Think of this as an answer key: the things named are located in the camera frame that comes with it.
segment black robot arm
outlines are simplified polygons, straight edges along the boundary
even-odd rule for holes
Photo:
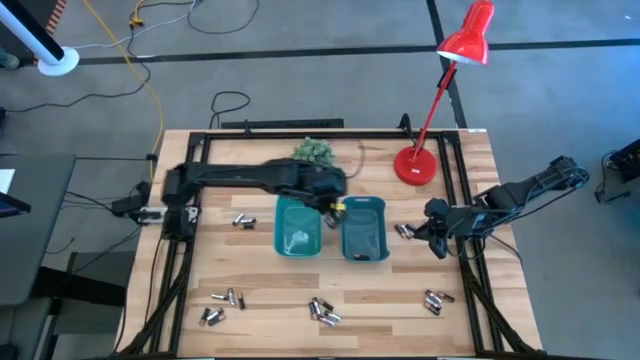
[[[473,204],[450,207],[431,199],[424,209],[429,220],[416,229],[414,238],[426,240],[440,259],[446,257],[447,240],[454,236],[484,238],[500,225],[516,219],[527,204],[548,191],[577,189],[589,180],[589,173],[569,157],[553,160],[549,167],[524,181],[497,185],[473,198]]]
[[[183,241],[194,235],[186,208],[204,187],[262,189],[296,199],[338,222],[340,212],[334,205],[346,194],[347,180],[341,169],[288,158],[269,160],[260,165],[184,163],[168,170],[164,181],[165,238]]]

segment teal bin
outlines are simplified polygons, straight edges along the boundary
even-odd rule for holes
[[[320,213],[299,201],[279,197],[276,204],[273,246],[282,256],[308,258],[322,249]]]
[[[374,262],[389,257],[384,225],[385,203],[375,196],[344,199],[342,255],[350,261]]]

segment white cable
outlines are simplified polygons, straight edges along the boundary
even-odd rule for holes
[[[133,34],[133,37],[134,37],[134,38],[137,38],[138,36],[140,36],[140,35],[144,34],[145,32],[147,32],[147,31],[149,31],[149,30],[152,30],[152,29],[158,28],[158,27],[160,27],[160,26],[173,24],[173,23],[176,23],[176,22],[178,22],[178,21],[180,21],[180,20],[182,20],[182,19],[186,18],[186,17],[187,17],[187,15],[189,15],[189,13],[190,13],[190,12],[193,10],[193,8],[195,7],[195,5],[196,5],[196,2],[197,2],[197,1],[198,1],[198,0],[193,0],[193,3],[192,3],[192,4],[191,4],[191,6],[189,7],[189,11],[187,11],[187,13],[186,13],[186,14],[184,14],[184,15],[182,15],[182,16],[180,16],[180,17],[178,17],[178,18],[175,18],[175,19],[173,19],[173,20],[165,21],[165,22],[162,22],[162,23],[159,23],[159,24],[155,24],[155,25],[149,26],[148,28],[144,28],[142,31],[140,31],[140,32],[138,32],[138,33]],[[127,41],[127,40],[129,40],[129,39],[131,39],[131,36],[127,36],[126,38],[123,38],[123,39],[121,39],[121,40],[118,40],[118,42],[117,42],[117,43],[113,43],[113,44],[108,44],[108,45],[107,45],[107,44],[87,44],[87,45],[80,45],[80,46],[72,46],[72,48],[73,48],[73,49],[76,49],[76,50],[77,50],[77,49],[87,49],[87,48],[92,48],[92,47],[101,47],[101,48],[108,49],[108,48],[112,48],[112,47],[116,46],[117,44],[122,44],[123,42],[125,42],[125,41]]]

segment wooden table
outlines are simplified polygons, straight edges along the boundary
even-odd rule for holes
[[[154,179],[151,205],[159,201],[165,171],[184,161],[190,131],[167,131]],[[489,138],[484,131],[460,131],[472,192],[498,184]],[[215,140],[209,163],[258,164],[289,156],[301,140]],[[358,142],[330,140],[336,165],[347,174],[360,161]],[[413,187],[394,174],[395,154],[406,140],[362,140],[366,149],[362,172],[349,180],[349,195],[376,195],[386,201],[387,242],[390,257],[380,263],[347,262],[341,255],[338,231],[325,229],[321,254],[292,260],[273,248],[276,196],[256,189],[210,188],[204,191],[203,212],[196,236],[188,285],[179,356],[431,356],[472,355],[473,342],[462,289],[458,260],[438,260],[428,244],[405,240],[394,231],[396,223],[421,224],[431,197],[446,199],[439,171],[429,184]],[[426,148],[438,157],[435,141]],[[453,172],[455,161],[449,152]],[[456,194],[461,200],[458,177]],[[231,225],[240,212],[258,219],[255,231]],[[128,290],[127,318],[121,348],[144,322],[149,278],[159,227],[142,231]],[[496,235],[515,246],[508,226]],[[168,244],[162,242],[151,308],[160,288]],[[518,259],[500,244],[488,240],[485,250],[495,303],[522,338],[539,348],[540,340]],[[210,298],[233,287],[242,292],[247,310],[230,308]],[[425,289],[443,290],[456,297],[434,316],[423,305]],[[331,302],[343,317],[335,328],[309,318],[307,303],[319,296]],[[226,309],[227,319],[201,327],[204,307]],[[480,304],[485,347],[491,348],[486,315]],[[173,311],[167,313],[160,349],[168,344]]]

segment concrete floor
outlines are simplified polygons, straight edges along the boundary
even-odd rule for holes
[[[135,0],[93,4],[120,37]],[[493,43],[640,38],[640,5],[633,0],[494,0],[488,38]],[[470,0],[438,0],[445,34],[461,23]],[[242,24],[254,0],[205,1],[194,21],[208,29]],[[184,14],[186,7],[155,7],[148,24]],[[109,43],[82,1],[69,0],[56,30],[63,45]],[[196,33],[186,22],[136,39],[138,54],[192,54],[250,50],[379,45],[433,45],[421,0],[262,0],[254,22],[223,36]],[[85,58],[118,56],[117,49],[80,51]],[[487,68],[461,67],[460,98],[469,127],[487,128],[503,181],[519,180],[558,155],[574,157],[592,181],[570,197],[514,224],[544,348],[553,354],[635,359],[640,332],[640,207],[637,198],[598,205],[602,154],[640,134],[637,47],[493,51]],[[247,108],[223,115],[241,121],[343,117],[348,127],[394,127],[408,112],[417,122],[431,103],[442,68],[435,53],[261,60],[153,63],[151,84],[163,101],[167,128],[203,128],[213,94],[244,91]],[[0,104],[19,109],[66,102],[87,92],[137,87],[126,65],[80,66],[61,78],[35,68],[0,72]],[[454,127],[447,102],[434,127]],[[119,99],[88,99],[71,108],[12,114],[0,153],[70,151],[81,156],[142,157],[156,136],[157,114],[144,92]],[[90,196],[125,195],[144,178],[145,164],[81,161],[71,189]],[[68,252],[48,256],[64,268],[70,251],[100,251],[131,231],[125,220],[97,211],[65,210],[52,240]],[[135,242],[121,251],[135,249]],[[61,338],[56,358],[107,353],[110,334]]]

